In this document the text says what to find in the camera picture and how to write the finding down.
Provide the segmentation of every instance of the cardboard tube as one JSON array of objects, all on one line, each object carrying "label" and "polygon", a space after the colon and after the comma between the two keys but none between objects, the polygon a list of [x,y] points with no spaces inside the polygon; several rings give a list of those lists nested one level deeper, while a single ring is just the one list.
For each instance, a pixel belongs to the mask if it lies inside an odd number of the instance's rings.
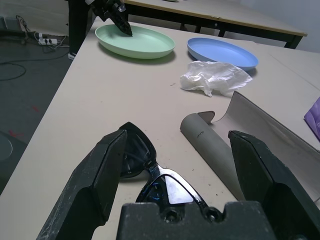
[{"label": "cardboard tube", "polygon": [[232,150],[224,140],[197,113],[186,116],[180,130],[234,197],[245,200]]}]

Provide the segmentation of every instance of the blue plate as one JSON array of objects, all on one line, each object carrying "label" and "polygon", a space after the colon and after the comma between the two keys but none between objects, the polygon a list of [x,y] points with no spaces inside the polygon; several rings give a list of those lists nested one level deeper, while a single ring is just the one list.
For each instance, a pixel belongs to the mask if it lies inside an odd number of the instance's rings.
[{"label": "blue plate", "polygon": [[187,46],[190,54],[203,62],[229,63],[245,71],[255,68],[259,63],[251,52],[225,41],[195,37],[188,40]]}]

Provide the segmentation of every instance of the beige table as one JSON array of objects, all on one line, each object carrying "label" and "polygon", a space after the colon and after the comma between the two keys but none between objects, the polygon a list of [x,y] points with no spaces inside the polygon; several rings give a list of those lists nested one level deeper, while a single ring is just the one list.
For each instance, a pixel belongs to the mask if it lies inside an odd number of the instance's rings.
[{"label": "beige table", "polygon": [[254,9],[229,0],[126,0],[131,15],[167,20],[182,24],[246,34],[286,42],[285,47],[295,49],[305,32]]},{"label": "beige table", "polygon": [[[226,202],[235,200],[179,129],[190,113],[214,110],[216,119],[221,118],[230,102],[224,96],[210,98],[180,89],[180,75],[192,61],[186,42],[201,35],[144,25],[170,36],[176,47],[162,59],[134,60],[98,44],[94,31],[103,24],[94,23],[0,197],[0,239],[36,239],[73,169],[102,136],[127,121],[145,131],[157,150],[157,161],[185,177],[209,205],[222,211]],[[283,60],[272,54],[282,48],[228,42],[248,49],[260,61],[256,72],[251,72],[253,81],[240,92],[320,149],[303,121],[320,96],[304,78],[316,79],[316,72],[305,74],[301,68],[297,73],[284,66],[285,62],[279,63]],[[285,50],[293,69],[301,65],[301,57],[308,56]],[[320,54],[314,56],[319,62]],[[93,240],[116,238],[121,206],[134,202],[145,183],[144,178],[120,182],[110,219],[95,231]]]}]

